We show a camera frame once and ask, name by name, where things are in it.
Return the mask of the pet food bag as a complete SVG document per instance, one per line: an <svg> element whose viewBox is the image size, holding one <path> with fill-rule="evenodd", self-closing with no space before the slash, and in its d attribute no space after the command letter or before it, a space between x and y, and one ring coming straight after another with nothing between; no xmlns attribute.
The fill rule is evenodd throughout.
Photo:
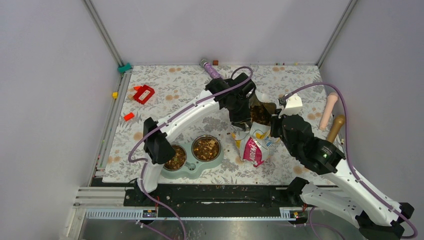
<svg viewBox="0 0 424 240"><path fill-rule="evenodd" d="M277 105L266 94L256 91L249 100L251 125L245 130L233 128L240 159L250 162L255 168L262 165L270 155L270 147L279 140L271 137L271 117Z"/></svg>

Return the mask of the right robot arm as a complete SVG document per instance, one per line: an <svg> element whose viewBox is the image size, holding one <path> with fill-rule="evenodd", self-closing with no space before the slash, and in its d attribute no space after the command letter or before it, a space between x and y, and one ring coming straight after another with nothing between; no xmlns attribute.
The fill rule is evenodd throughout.
<svg viewBox="0 0 424 240"><path fill-rule="evenodd" d="M328 211L356 227L367 240L400 240L404 238L403 222L414 208L407 202L396 202L379 190L370 193L368 181L352 171L346 157L333 143L315 137L311 125L299 115L273 115L272 137L279 137L289 154L304 167L330 180L348 197L341 197L313 183L296 177L288 186L287 197L293 203L304 203Z"/></svg>

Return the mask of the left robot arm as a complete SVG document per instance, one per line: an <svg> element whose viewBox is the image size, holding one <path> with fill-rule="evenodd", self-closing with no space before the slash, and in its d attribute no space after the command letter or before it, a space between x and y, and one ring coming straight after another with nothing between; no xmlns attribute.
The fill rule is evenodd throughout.
<svg viewBox="0 0 424 240"><path fill-rule="evenodd" d="M242 72L236 78L212 79L181 109L158 121L151 117L144 121L143 138L130 151L128 161L136 162L132 155L142 145L145 155L140 160L144 165L136 184L145 195L156 190L163 165L174 157L176 152L171 144L195 121L226 109L235 128L245 130L251 124L249 100L256 90L252 76Z"/></svg>

